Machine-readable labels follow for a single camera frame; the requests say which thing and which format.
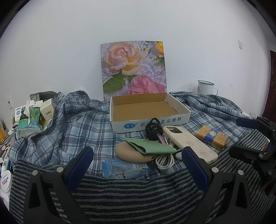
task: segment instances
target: green wallet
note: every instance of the green wallet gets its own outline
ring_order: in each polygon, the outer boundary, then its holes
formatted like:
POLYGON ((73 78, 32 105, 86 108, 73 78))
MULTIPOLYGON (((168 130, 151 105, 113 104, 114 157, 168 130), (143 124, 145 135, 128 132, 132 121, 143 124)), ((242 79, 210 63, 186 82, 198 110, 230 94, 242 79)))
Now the green wallet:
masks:
POLYGON ((171 146, 144 138, 125 138, 125 140, 143 154, 175 153, 177 150, 171 146))

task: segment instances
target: cardboard box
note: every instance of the cardboard box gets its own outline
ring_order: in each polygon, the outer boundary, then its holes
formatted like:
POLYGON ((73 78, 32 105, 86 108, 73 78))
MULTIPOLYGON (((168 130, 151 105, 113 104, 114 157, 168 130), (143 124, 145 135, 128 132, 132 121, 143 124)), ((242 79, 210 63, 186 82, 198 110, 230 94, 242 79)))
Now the cardboard box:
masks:
POLYGON ((162 127, 189 122, 191 111, 168 93, 113 96, 110 100, 110 123, 114 133, 145 130, 152 118, 162 127))
POLYGON ((54 115, 54 107, 52 105, 52 99, 48 99, 43 102, 40 107, 40 113, 45 118, 46 121, 50 120, 54 115))

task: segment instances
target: wall outlet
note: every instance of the wall outlet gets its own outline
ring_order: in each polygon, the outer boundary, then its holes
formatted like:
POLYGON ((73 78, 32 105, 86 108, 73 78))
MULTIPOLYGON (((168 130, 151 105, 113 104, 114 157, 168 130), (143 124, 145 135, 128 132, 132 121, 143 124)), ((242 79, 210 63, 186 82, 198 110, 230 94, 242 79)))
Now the wall outlet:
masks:
POLYGON ((242 49, 242 42, 239 40, 239 48, 242 49))
POLYGON ((7 104, 9 109, 13 108, 11 96, 7 96, 7 104))

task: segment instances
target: blue plaid fabric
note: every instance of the blue plaid fabric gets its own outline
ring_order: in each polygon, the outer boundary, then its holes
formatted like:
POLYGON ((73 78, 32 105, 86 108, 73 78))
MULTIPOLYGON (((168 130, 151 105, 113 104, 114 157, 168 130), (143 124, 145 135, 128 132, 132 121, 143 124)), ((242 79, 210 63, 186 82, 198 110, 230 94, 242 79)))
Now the blue plaid fabric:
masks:
MULTIPOLYGON (((215 95, 200 95, 189 92, 172 92, 192 112, 189 123, 181 125, 192 134, 207 125, 228 135, 227 146, 239 141, 250 130, 236 125, 237 117, 245 117, 241 109, 228 99, 215 95)), ((24 159, 37 166, 66 165, 85 147, 94 150, 94 159, 88 174, 102 177, 101 160, 116 157, 114 147, 125 137, 146 138, 145 131, 113 134, 109 121, 109 101, 91 100, 84 91, 64 96, 59 92, 53 99, 53 120, 41 133, 34 133, 13 144, 9 157, 13 165, 24 159)), ((148 164, 152 172, 142 178, 161 174, 154 161, 148 164)), ((167 172, 184 168, 182 161, 167 172)))

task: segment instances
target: round container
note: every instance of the round container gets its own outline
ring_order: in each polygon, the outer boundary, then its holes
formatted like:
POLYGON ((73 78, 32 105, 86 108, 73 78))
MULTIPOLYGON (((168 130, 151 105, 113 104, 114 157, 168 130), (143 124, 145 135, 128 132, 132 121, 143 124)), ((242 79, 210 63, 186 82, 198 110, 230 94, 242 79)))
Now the round container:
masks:
POLYGON ((203 95, 209 95, 209 94, 213 94, 214 89, 216 89, 218 92, 218 89, 214 87, 214 85, 215 84, 212 82, 198 80, 197 93, 200 93, 203 95))
POLYGON ((12 174, 9 170, 6 170, 1 178, 1 190, 5 193, 10 192, 12 186, 12 174))

